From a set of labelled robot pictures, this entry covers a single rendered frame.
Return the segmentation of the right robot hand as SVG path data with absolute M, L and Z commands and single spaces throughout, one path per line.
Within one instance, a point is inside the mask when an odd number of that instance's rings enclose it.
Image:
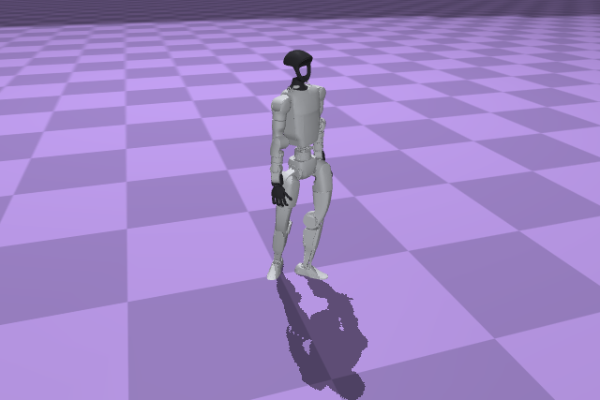
M 272 189 L 272 202 L 273 204 L 277 204 L 277 206 L 282 206 L 284 207 L 284 205 L 288 206 L 289 204 L 286 202 L 285 200 L 285 196 L 289 199 L 289 200 L 293 200 L 286 192 L 285 192 L 285 188 L 282 186 L 283 185 L 283 176 L 282 174 L 279 175 L 279 183 L 272 183 L 273 189 Z M 272 181 L 271 181 L 272 182 Z M 276 201 L 275 201 L 276 198 Z M 279 200 L 279 203 L 278 203 Z M 283 203 L 284 205 L 283 205 Z

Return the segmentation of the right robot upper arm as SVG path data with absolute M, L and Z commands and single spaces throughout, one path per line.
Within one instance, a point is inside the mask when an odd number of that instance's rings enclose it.
M 291 100 L 292 97 L 289 95 L 281 95 L 277 96 L 273 99 L 271 103 L 271 110 L 273 113 L 272 117 L 272 131 L 273 138 L 279 138 L 280 140 L 280 149 L 285 149 L 289 146 L 289 140 L 287 136 L 283 135 L 285 125 L 286 125 L 286 116 L 289 110 L 291 109 Z

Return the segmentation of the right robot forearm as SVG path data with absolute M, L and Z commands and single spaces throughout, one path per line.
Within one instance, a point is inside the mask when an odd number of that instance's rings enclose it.
M 271 156 L 271 181 L 272 183 L 279 183 L 279 175 L 282 174 L 283 171 L 283 157 L 284 152 L 279 150 L 280 148 L 280 140 L 279 138 L 273 138 L 271 147 L 270 147 L 270 156 Z

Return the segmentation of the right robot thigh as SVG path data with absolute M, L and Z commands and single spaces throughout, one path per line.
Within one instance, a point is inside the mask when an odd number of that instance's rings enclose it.
M 292 212 L 292 208 L 295 207 L 297 199 L 298 199 L 298 194 L 299 194 L 299 187 L 300 187 L 300 182 L 297 179 L 297 173 L 298 170 L 296 170 L 295 168 L 290 168 L 286 171 L 282 172 L 282 176 L 283 176 L 283 187 L 285 188 L 285 192 L 292 198 L 292 200 L 289 200 L 286 196 L 285 196 L 285 200 L 286 202 L 289 204 L 288 206 L 284 205 L 283 201 L 283 205 L 282 206 L 277 206 L 276 208 L 276 231 L 281 231 L 284 234 L 289 234 L 290 230 L 291 230 L 291 226 L 292 226 L 292 221 L 290 220 L 290 215 Z M 278 200 L 279 203 L 279 200 Z

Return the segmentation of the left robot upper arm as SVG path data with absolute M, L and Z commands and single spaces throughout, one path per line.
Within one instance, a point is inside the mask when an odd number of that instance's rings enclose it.
M 314 85 L 314 84 L 312 84 L 312 85 Z M 326 91 L 325 91 L 325 88 L 323 88 L 319 85 L 314 85 L 314 86 L 316 86 L 318 88 L 319 93 L 320 93 L 320 105 L 321 106 L 320 106 L 320 130 L 319 130 L 319 132 L 322 132 L 322 131 L 324 131 L 325 125 L 326 125 L 325 120 L 321 117 L 321 114 L 323 112 L 323 101 L 324 101 L 324 98 L 326 95 Z

